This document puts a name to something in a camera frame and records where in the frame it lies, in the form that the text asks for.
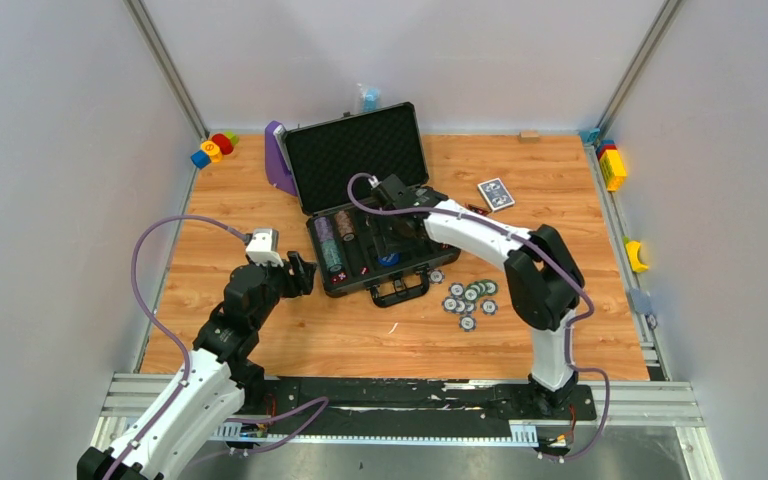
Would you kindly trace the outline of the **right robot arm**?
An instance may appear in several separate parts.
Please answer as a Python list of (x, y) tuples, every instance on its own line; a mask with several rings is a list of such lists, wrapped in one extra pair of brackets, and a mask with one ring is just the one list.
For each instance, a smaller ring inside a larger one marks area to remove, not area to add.
[(573, 323), (585, 304), (585, 281), (559, 232), (510, 226), (468, 210), (429, 187), (409, 187), (398, 176), (383, 180), (363, 174), (374, 200), (369, 213), (387, 218), (398, 238), (419, 237), (470, 253), (505, 275), (511, 304), (531, 329), (531, 403), (544, 417), (556, 417), (571, 403), (579, 374), (572, 362)]

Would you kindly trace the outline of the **teal poker chip stack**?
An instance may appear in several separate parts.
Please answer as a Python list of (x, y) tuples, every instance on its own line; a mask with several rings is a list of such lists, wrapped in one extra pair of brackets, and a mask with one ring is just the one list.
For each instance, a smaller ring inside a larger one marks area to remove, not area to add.
[(323, 241), (321, 243), (321, 250), (326, 268), (330, 274), (337, 274), (344, 269), (344, 261), (336, 240), (327, 239)]

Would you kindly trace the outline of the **blue playing card deck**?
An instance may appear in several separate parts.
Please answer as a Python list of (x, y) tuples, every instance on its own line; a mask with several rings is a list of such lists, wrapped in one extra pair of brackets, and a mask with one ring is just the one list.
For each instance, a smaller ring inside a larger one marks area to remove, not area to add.
[(515, 205), (516, 201), (500, 178), (486, 180), (477, 189), (491, 212), (498, 212)]

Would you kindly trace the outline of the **blue small blind button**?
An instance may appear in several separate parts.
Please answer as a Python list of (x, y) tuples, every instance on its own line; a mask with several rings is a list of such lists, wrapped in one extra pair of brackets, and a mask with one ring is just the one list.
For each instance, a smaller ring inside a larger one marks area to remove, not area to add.
[(397, 265), (400, 260), (401, 254), (399, 252), (393, 252), (379, 257), (378, 263), (383, 267), (391, 267)]

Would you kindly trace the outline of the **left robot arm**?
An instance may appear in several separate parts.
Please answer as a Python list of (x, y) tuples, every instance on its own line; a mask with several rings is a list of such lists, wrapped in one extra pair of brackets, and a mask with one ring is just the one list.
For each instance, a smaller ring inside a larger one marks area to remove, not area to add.
[(258, 411), (264, 370), (249, 356), (259, 330), (283, 299), (308, 295), (317, 266), (295, 251), (278, 264), (236, 268), (170, 383), (106, 449), (90, 447), (79, 479), (175, 479), (230, 416)]

